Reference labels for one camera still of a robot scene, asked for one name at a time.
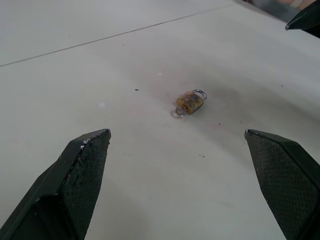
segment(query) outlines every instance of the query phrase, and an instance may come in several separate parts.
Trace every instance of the black object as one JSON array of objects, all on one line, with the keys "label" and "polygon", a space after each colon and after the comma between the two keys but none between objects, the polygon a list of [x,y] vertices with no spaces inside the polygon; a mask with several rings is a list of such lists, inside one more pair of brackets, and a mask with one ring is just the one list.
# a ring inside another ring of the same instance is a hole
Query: black object
[{"label": "black object", "polygon": [[314,3],[301,10],[293,19],[285,26],[286,30],[302,29],[307,30],[320,25],[320,1]]},{"label": "black object", "polygon": [[262,194],[287,240],[320,239],[320,166],[295,141],[245,133]]},{"label": "black object", "polygon": [[34,182],[0,240],[83,240],[99,196],[110,130],[84,134]]}]

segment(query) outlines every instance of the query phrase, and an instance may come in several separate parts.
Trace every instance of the small padlock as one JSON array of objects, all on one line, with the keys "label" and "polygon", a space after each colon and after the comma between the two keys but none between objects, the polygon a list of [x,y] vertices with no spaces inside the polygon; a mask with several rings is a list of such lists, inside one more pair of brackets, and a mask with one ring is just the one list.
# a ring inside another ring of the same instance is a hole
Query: small padlock
[{"label": "small padlock", "polygon": [[178,97],[176,104],[178,107],[175,109],[176,114],[183,117],[186,114],[193,114],[205,103],[207,95],[200,89],[187,91],[182,96]]}]

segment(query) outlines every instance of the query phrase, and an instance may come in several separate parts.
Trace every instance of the white floor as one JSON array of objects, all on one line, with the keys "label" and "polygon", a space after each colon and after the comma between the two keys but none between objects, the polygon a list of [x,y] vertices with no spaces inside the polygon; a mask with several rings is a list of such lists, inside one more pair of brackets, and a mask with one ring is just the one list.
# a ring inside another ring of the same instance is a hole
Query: white floor
[{"label": "white floor", "polygon": [[[319,160],[320,40],[284,28],[233,0],[1,2],[0,225],[71,139],[110,128],[86,240],[284,240],[244,139]],[[203,108],[173,118],[193,89]]]}]

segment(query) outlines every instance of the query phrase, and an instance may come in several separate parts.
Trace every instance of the padlock body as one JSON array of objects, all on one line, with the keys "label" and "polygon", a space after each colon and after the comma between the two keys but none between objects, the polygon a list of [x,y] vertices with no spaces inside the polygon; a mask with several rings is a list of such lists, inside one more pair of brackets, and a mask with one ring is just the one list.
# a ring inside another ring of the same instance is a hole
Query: padlock body
[{"label": "padlock body", "polygon": [[192,91],[187,91],[184,95],[178,97],[176,104],[185,109],[188,114],[193,114],[197,111],[205,101]]}]

